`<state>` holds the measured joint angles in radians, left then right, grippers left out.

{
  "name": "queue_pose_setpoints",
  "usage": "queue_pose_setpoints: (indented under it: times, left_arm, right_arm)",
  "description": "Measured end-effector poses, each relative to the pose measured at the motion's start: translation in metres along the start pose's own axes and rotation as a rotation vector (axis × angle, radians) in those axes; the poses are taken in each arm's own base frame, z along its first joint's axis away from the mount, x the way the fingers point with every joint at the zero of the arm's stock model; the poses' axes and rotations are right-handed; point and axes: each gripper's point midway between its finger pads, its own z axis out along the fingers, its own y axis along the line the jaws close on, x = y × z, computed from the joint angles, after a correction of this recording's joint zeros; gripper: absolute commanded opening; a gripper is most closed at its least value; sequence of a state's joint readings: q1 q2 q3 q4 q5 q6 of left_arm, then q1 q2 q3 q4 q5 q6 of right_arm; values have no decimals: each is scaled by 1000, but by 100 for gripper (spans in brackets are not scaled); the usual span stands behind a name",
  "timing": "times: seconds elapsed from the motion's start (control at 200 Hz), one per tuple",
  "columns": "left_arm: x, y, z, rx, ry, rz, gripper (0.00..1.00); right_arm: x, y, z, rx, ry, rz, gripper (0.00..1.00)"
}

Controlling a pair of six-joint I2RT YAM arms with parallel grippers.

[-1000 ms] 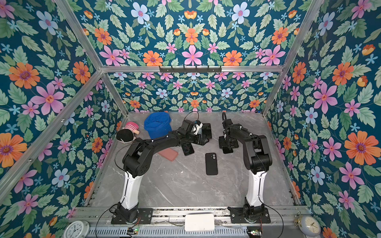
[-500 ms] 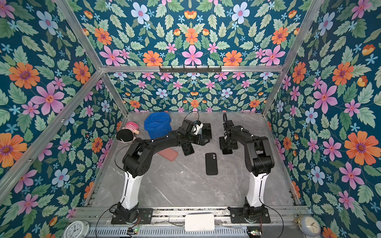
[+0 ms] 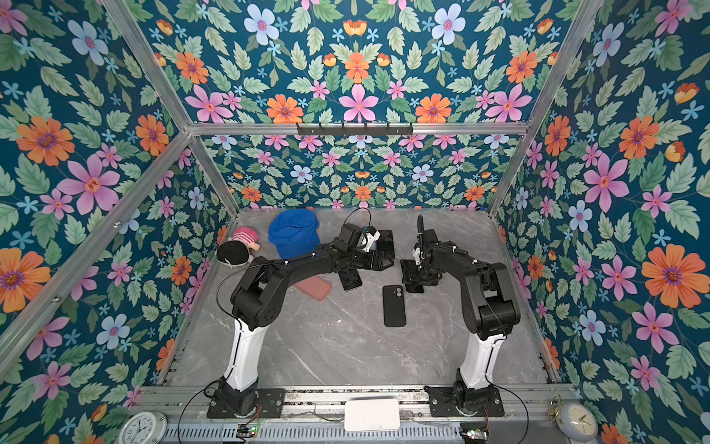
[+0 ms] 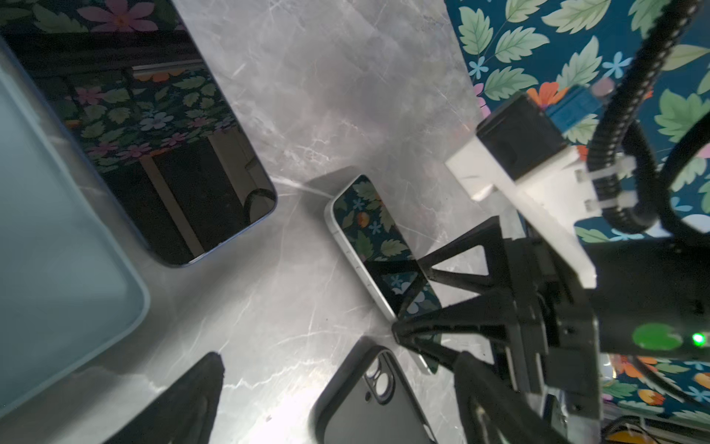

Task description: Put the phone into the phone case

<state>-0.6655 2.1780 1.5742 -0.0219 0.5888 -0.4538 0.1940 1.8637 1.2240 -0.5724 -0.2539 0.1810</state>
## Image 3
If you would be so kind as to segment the black phone case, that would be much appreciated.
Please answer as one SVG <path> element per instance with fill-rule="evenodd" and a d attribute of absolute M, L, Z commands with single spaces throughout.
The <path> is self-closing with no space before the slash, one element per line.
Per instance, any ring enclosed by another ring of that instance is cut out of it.
<path fill-rule="evenodd" d="M 407 324 L 404 290 L 401 285 L 383 287 L 383 319 L 386 327 L 405 327 Z"/>

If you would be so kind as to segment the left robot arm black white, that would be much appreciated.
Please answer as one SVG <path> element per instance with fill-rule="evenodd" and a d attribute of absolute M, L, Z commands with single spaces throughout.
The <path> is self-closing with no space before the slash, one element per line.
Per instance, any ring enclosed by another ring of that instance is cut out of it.
<path fill-rule="evenodd" d="M 258 364 L 264 338 L 280 315 L 290 287 L 324 274 L 383 271 L 394 262 L 392 242 L 379 242 L 375 249 L 365 251 L 339 240 L 318 245 L 312 253 L 292 259 L 255 257 L 230 296 L 234 340 L 227 368 L 211 396 L 207 417 L 246 418 L 258 412 Z"/>

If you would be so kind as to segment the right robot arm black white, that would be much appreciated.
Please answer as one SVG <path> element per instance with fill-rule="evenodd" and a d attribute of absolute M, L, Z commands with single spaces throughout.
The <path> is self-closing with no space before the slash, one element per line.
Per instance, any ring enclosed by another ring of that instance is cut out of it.
<path fill-rule="evenodd" d="M 445 275 L 460 284 L 460 305 L 469 330 L 467 350 L 451 388 L 429 388 L 431 403 L 451 405 L 463 416 L 502 414 L 494 370 L 502 345 L 521 321 L 508 268 L 477 259 L 453 242 L 417 246 L 400 261 L 407 290 L 435 287 Z"/>

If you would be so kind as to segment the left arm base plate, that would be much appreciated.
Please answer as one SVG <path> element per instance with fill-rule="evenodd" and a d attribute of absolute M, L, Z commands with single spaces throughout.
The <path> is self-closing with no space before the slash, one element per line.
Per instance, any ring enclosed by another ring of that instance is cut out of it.
<path fill-rule="evenodd" d="M 252 388 L 234 391 L 226 386 L 212 396 L 206 416 L 209 419 L 275 419 L 281 416 L 286 390 Z"/>

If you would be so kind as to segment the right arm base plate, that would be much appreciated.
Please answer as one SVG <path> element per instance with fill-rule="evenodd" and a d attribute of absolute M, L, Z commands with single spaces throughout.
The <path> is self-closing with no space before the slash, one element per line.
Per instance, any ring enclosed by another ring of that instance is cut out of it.
<path fill-rule="evenodd" d="M 425 386 L 430 414 L 434 417 L 503 417 L 503 401 L 493 385 L 483 389 L 466 388 L 457 382 L 452 387 Z"/>

